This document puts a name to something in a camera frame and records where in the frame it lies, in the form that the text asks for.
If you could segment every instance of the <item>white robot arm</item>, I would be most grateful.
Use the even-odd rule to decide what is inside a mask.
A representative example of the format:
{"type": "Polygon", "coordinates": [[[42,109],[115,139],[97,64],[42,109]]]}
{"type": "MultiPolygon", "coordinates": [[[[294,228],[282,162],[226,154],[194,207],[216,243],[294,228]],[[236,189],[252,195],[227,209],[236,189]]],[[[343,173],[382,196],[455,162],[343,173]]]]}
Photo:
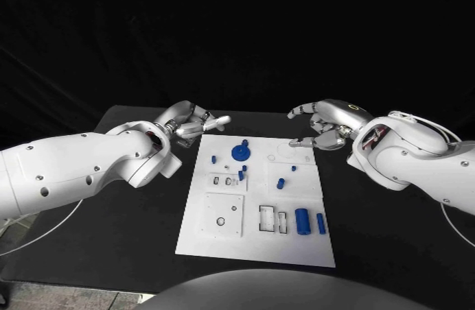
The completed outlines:
{"type": "Polygon", "coordinates": [[[363,108],[334,99],[297,107],[288,117],[304,113],[314,114],[311,127],[320,136],[292,140],[292,147],[337,150],[353,139],[349,164],[379,184],[396,191],[415,184],[441,203],[475,215],[475,141],[463,142],[413,115],[395,111],[373,118],[363,108]]]}
{"type": "Polygon", "coordinates": [[[171,139],[190,147],[194,138],[232,121],[190,101],[177,103],[155,122],[135,121],[106,134],[53,137],[2,151],[0,219],[93,197],[115,180],[142,187],[161,173],[171,178],[181,160],[171,139]]]}

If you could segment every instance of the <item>black table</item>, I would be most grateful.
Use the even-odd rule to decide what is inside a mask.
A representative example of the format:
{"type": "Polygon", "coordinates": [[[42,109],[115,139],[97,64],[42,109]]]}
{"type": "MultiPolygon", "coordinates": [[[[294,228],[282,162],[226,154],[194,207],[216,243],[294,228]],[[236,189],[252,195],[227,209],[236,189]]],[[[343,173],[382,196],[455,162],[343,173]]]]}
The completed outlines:
{"type": "MultiPolygon", "coordinates": [[[[152,120],[162,111],[116,106],[96,131],[152,120]]],[[[282,113],[213,113],[233,117],[226,135],[314,135],[310,117],[289,120],[282,113]]],[[[175,146],[184,166],[172,179],[158,175],[139,189],[125,181],[113,182],[84,201],[63,227],[12,256],[5,280],[157,294],[211,273],[284,268],[350,278],[438,309],[475,308],[475,249],[451,229],[439,203],[415,186],[390,191],[347,164],[350,145],[336,152],[315,151],[336,269],[177,255],[198,143],[188,150],[175,146]]],[[[25,241],[57,225],[74,206],[40,214],[25,241]]],[[[475,240],[475,219],[452,208],[448,212],[475,240]]]]}

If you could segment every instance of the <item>black curtain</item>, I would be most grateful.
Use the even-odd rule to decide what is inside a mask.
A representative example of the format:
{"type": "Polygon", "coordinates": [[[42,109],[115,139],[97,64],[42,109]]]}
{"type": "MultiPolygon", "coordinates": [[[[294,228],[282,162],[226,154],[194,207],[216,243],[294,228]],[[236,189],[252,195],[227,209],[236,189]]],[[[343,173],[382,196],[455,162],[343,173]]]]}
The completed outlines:
{"type": "Polygon", "coordinates": [[[288,112],[336,98],[474,139],[474,2],[0,0],[2,149],[184,99],[288,112]]]}

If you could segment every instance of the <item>floor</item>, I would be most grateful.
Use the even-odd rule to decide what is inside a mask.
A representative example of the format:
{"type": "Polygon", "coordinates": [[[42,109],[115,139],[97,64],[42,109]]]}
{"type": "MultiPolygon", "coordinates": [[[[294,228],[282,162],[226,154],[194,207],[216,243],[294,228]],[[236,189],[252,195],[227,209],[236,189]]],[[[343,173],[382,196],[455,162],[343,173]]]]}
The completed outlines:
{"type": "MultiPolygon", "coordinates": [[[[0,238],[0,253],[15,248],[28,229],[15,224],[0,238]]],[[[0,257],[0,271],[8,256],[0,257]]],[[[139,294],[57,287],[29,283],[3,283],[11,289],[9,310],[132,310],[139,294]]]]}

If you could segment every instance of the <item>round hole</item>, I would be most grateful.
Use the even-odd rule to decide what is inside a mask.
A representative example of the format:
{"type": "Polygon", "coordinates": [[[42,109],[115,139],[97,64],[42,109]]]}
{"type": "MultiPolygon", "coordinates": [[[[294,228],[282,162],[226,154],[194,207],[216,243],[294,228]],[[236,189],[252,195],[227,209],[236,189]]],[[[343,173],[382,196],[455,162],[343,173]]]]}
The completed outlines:
{"type": "Polygon", "coordinates": [[[47,187],[44,187],[44,188],[40,190],[40,192],[42,193],[42,196],[44,196],[44,197],[47,197],[48,194],[50,194],[50,190],[48,190],[47,187]]]}

